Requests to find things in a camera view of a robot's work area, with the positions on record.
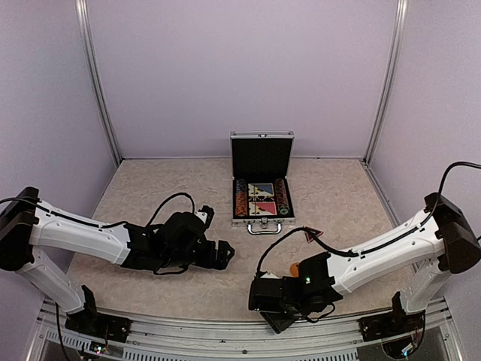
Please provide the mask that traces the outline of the green poker chip stack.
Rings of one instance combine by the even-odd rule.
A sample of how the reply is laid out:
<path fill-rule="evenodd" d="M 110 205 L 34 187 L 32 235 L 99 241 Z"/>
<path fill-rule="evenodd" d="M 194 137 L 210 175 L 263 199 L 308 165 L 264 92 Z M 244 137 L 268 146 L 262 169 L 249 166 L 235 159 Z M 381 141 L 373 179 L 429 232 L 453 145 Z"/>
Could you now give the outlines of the green poker chip stack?
<path fill-rule="evenodd" d="M 280 206 L 279 214 L 282 216 L 286 216 L 290 213 L 290 207 L 288 205 Z"/>

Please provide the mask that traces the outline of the aluminium poker set case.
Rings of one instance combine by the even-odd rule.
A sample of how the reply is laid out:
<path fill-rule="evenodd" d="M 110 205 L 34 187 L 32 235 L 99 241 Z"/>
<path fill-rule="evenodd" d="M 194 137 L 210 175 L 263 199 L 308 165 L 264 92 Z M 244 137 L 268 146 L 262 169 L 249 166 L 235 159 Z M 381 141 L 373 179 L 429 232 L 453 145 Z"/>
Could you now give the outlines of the aluminium poker set case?
<path fill-rule="evenodd" d="M 251 235 L 277 235 L 283 227 L 295 224 L 295 211 L 288 183 L 289 163 L 295 135 L 293 131 L 232 131 L 231 173 L 232 173 L 232 219 L 234 227 L 243 227 Z M 270 198 L 252 198 L 248 195 L 248 184 L 273 184 L 277 178 L 284 179 L 290 213 L 279 214 L 276 193 Z M 248 215 L 235 216 L 235 181 L 244 179 L 247 183 Z M 249 202 L 275 202 L 277 215 L 249 215 Z"/>

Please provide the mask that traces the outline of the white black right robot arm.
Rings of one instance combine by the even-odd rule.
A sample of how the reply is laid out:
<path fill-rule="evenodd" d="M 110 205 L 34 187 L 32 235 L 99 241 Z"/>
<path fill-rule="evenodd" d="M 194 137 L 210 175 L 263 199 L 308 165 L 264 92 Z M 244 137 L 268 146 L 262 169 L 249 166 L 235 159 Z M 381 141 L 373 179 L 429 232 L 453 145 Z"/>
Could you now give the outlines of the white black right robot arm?
<path fill-rule="evenodd" d="M 413 283 L 396 292 L 392 310 L 361 320 L 366 340 L 399 335 L 422 327 L 425 309 L 451 275 L 480 261 L 479 237 L 462 210 L 438 190 L 425 197 L 425 207 L 391 231 L 347 250 L 321 241 L 312 229 L 298 227 L 284 236 L 303 232 L 323 252 L 301 261 L 298 276 L 278 278 L 258 266 L 250 285 L 248 308 L 281 333 L 297 320 L 312 323 L 312 313 L 324 310 L 359 287 L 404 266 L 420 262 Z"/>

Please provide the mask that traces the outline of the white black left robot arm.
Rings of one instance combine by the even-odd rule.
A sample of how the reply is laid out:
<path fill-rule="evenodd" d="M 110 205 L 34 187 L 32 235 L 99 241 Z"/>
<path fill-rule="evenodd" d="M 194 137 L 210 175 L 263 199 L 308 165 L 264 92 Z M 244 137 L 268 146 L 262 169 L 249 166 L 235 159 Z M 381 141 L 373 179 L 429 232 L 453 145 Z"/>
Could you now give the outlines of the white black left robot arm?
<path fill-rule="evenodd" d="M 191 266 L 222 271 L 234 256 L 227 241 L 207 240 L 205 232 L 214 215 L 208 206 L 175 212 L 165 223 L 138 226 L 64 212 L 42 201 L 34 187 L 2 199 L 1 204 L 1 268 L 22 275 L 91 335 L 105 327 L 92 291 L 70 281 L 43 247 L 94 256 L 156 276 L 181 275 Z"/>

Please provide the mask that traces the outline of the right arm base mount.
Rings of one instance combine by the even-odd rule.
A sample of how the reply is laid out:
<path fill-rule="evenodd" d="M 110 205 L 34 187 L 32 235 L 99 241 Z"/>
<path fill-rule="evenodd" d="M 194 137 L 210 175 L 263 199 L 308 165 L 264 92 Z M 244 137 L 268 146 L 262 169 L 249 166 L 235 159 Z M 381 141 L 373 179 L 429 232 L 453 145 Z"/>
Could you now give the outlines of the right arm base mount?
<path fill-rule="evenodd" d="M 390 313 L 362 317 L 358 324 L 364 342 L 397 335 L 396 322 Z"/>

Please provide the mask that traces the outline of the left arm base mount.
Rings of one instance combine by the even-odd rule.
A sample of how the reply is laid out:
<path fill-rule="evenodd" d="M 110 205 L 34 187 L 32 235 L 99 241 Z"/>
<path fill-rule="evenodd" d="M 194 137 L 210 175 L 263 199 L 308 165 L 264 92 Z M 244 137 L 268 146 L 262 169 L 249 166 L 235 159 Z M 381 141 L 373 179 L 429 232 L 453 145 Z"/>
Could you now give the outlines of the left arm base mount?
<path fill-rule="evenodd" d="M 65 321 L 66 329 L 120 343 L 126 343 L 131 325 L 132 321 L 126 317 L 103 313 L 87 314 L 85 311 L 68 315 Z"/>

